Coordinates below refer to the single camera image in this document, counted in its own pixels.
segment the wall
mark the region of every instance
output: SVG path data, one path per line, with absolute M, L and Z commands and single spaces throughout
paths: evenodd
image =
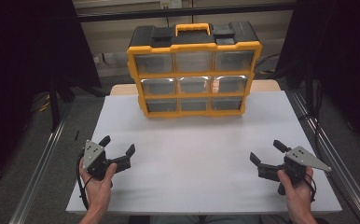
M 284 3 L 284 0 L 183 0 L 183 7 L 223 7 L 252 4 Z M 116 13 L 126 11 L 160 9 L 160 2 L 154 0 L 74 0 L 78 14 Z M 171 17 L 128 20 L 84 22 L 82 27 L 94 55 L 99 76 L 127 74 L 126 50 L 130 43 L 133 30 L 140 25 L 172 26 L 177 23 L 210 22 L 226 24 L 230 21 L 250 21 L 263 45 L 260 59 L 271 54 L 280 53 L 284 43 L 292 11 L 252 12 L 221 15 L 203 15 L 192 17 Z M 103 63 L 102 53 L 106 59 Z

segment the wrist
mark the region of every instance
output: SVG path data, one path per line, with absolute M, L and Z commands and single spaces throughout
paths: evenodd
M 297 224 L 317 224 L 316 219 L 314 219 L 314 216 L 312 213 L 305 214 L 303 216 L 299 216 L 293 220 L 294 223 Z
M 105 213 L 105 209 L 99 206 L 90 206 L 85 216 L 80 221 L 80 224 L 82 223 L 93 223 L 97 224 L 102 219 L 103 215 Z

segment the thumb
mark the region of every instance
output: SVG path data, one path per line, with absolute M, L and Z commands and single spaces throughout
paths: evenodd
M 114 174 L 116 173 L 117 165 L 115 163 L 110 164 L 107 167 L 106 174 L 104 176 L 104 183 L 108 183 L 111 185 L 111 179 L 113 178 Z
M 286 194 L 294 192 L 293 184 L 291 183 L 290 177 L 288 177 L 284 170 L 278 171 L 278 177 L 285 188 Z
M 78 171 L 79 171 L 79 173 L 80 173 L 80 176 L 81 176 L 82 180 L 84 181 L 84 183 L 86 183 L 86 182 L 90 179 L 91 175 L 88 174 L 88 172 L 85 171 L 85 170 L 82 168 L 83 165 L 84 165 L 84 159 L 82 159 L 82 160 L 80 161 L 80 165 L 79 165 L 79 167 L 78 167 Z

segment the yellow storage organizer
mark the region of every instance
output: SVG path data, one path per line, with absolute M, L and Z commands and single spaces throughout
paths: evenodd
M 249 22 L 139 26 L 128 67 L 149 118 L 241 115 L 262 46 Z

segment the black cable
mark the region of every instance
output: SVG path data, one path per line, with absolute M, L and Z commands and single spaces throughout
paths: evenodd
M 294 60 L 290 64 L 286 65 L 284 68 L 280 70 L 276 70 L 274 73 L 266 77 L 266 79 L 276 79 L 280 77 L 285 77 L 287 75 L 286 71 L 291 70 L 298 66 L 301 63 L 301 60 Z
M 77 182 L 78 182 L 78 187 L 80 188 L 80 193 L 81 193 L 80 198 L 82 199 L 82 202 L 84 203 L 85 208 L 88 210 L 90 205 L 88 203 L 87 194 L 85 193 L 85 189 L 82 187 L 82 184 L 81 184 L 81 177 L 80 177 L 80 171 L 79 171 L 80 162 L 83 157 L 84 157 L 84 149 L 81 150 L 81 152 L 77 158 L 76 178 L 77 178 Z
M 106 64 L 113 65 L 112 63 L 107 62 L 107 60 L 105 59 L 104 53 L 102 53 L 102 61 L 104 61 L 104 63 L 106 63 Z
M 32 104 L 35 103 L 35 102 L 37 102 L 37 101 L 39 101 L 39 100 L 41 100 L 43 97 L 45 97 L 45 96 L 47 96 L 47 95 L 48 95 L 48 92 L 46 91 L 46 92 L 44 92 L 43 95 L 37 97 L 36 99 L 33 99 Z
M 319 82 L 316 91 L 316 106 L 313 109 L 313 113 L 316 118 L 316 125 L 314 127 L 314 145 L 316 147 L 315 152 L 317 153 L 317 156 L 321 161 L 323 161 L 323 156 L 319 148 L 319 132 L 320 132 L 319 130 L 320 130 L 320 108 L 322 107 L 322 102 L 323 102 L 323 89 L 321 83 Z
M 269 59 L 271 59 L 273 57 L 279 56 L 279 55 L 280 55 L 280 53 L 277 53 L 277 54 L 272 54 L 270 56 L 267 56 L 267 57 L 263 58 L 259 63 L 256 63 L 255 68 L 259 67 L 261 64 L 263 64 L 267 60 L 269 60 Z
M 194 0 L 191 1 L 191 7 L 194 7 Z M 191 23 L 194 23 L 194 15 L 191 16 Z
M 46 103 L 46 104 L 38 107 L 37 109 L 32 110 L 31 113 L 33 114 L 33 113 L 35 113 L 35 112 L 37 112 L 37 111 L 40 111 L 41 109 L 46 109 L 46 108 L 49 106 L 49 104 L 50 104 L 50 103 Z
M 313 178 L 308 174 L 305 174 L 305 175 L 307 175 L 311 179 L 311 182 L 313 183 L 313 186 L 312 186 L 311 183 L 306 178 L 303 179 L 305 184 L 308 185 L 308 187 L 311 189 L 311 192 L 312 192 L 311 203 L 312 203 L 312 202 L 314 202 L 314 195 L 316 195 L 317 187 L 316 187 L 316 183 L 314 182 Z
M 84 191 L 85 191 L 85 189 L 87 188 L 87 185 L 88 185 L 88 183 L 89 183 L 91 180 L 92 180 L 92 176 L 90 177 L 90 179 L 87 180 L 87 182 L 85 182 L 85 184 L 84 184 Z

